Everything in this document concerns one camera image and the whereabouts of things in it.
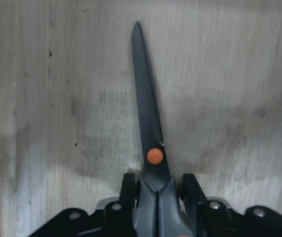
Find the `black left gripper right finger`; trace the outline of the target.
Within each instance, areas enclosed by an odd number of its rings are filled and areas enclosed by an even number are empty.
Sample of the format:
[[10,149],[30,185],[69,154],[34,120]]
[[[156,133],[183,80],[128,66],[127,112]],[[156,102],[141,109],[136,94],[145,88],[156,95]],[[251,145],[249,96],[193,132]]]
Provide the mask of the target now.
[[194,174],[183,174],[182,200],[186,212],[195,212],[197,205],[207,201],[207,198]]

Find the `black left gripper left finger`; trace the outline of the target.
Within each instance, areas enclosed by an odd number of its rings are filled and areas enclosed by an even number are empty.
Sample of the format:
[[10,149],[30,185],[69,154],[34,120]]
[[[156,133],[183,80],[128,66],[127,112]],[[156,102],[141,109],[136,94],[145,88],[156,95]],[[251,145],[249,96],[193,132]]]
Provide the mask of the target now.
[[122,180],[119,202],[132,212],[136,200],[136,181],[134,173],[125,173]]

